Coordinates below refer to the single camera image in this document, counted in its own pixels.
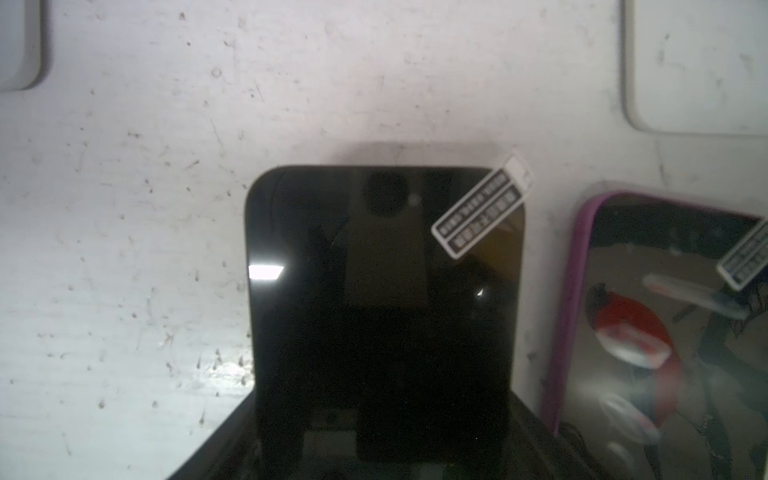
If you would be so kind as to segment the purple phone with sticker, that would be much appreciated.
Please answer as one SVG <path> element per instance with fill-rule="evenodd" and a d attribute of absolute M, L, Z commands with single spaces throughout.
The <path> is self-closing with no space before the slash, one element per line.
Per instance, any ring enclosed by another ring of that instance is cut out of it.
<path fill-rule="evenodd" d="M 767 222 L 632 191 L 576 216 L 541 407 L 596 479 L 767 475 Z"/>

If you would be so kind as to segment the black phone with sticker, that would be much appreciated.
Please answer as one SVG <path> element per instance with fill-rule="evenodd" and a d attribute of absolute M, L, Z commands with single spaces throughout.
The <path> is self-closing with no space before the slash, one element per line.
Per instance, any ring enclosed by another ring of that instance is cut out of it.
<path fill-rule="evenodd" d="M 505 477 L 532 186 L 517 158 L 285 166 L 253 183 L 260 478 Z"/>

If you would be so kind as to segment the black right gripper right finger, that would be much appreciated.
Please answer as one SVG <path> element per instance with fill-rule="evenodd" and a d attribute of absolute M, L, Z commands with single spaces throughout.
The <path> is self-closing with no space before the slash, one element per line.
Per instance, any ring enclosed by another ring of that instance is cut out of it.
<path fill-rule="evenodd" d="M 513 393 L 509 393 L 510 479 L 599 479 L 600 476 Z"/>

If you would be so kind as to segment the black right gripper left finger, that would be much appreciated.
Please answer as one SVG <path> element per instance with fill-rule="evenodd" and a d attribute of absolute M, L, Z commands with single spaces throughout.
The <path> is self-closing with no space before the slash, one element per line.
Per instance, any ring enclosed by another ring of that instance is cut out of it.
<path fill-rule="evenodd" d="M 251 392 L 169 479 L 256 479 L 256 446 L 256 399 Z"/>

